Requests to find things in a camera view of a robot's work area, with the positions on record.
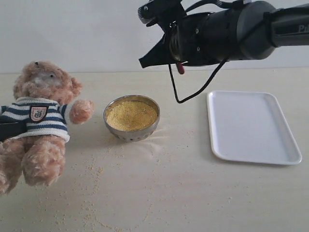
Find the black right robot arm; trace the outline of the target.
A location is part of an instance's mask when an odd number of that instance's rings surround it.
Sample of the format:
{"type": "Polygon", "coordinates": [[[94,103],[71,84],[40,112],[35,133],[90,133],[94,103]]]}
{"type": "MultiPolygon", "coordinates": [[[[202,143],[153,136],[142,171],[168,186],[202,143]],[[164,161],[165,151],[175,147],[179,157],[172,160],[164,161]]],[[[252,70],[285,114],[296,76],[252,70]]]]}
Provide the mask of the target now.
{"type": "Polygon", "coordinates": [[[139,62],[143,68],[182,63],[210,66],[238,60],[262,60],[282,46],[309,43],[309,6],[277,9],[264,0],[214,0],[218,12],[194,13],[200,0],[183,8],[179,0],[151,0],[138,9],[147,27],[163,36],[139,62]]]}

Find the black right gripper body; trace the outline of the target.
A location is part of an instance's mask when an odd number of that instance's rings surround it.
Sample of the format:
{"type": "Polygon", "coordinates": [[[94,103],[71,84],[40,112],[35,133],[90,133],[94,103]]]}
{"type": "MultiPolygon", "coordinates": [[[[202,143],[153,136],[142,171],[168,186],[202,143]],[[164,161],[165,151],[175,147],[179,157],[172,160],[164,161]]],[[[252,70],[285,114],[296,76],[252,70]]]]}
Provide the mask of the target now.
{"type": "Polygon", "coordinates": [[[197,67],[239,58],[239,12],[188,15],[173,23],[160,41],[139,59],[143,68],[182,62],[197,67]]]}

